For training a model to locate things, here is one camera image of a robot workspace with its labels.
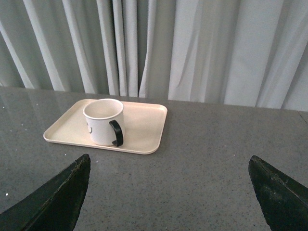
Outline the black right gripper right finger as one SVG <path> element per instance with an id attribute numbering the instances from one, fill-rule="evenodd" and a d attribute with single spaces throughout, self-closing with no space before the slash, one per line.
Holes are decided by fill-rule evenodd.
<path id="1" fill-rule="evenodd" d="M 308 189 L 258 156 L 248 172 L 262 213 L 272 231 L 308 229 Z"/>

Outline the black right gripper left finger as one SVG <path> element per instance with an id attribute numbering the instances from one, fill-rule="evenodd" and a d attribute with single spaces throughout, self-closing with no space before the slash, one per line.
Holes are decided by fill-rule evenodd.
<path id="1" fill-rule="evenodd" d="M 88 189 L 90 157 L 82 155 L 0 215 L 2 231 L 72 231 Z"/>

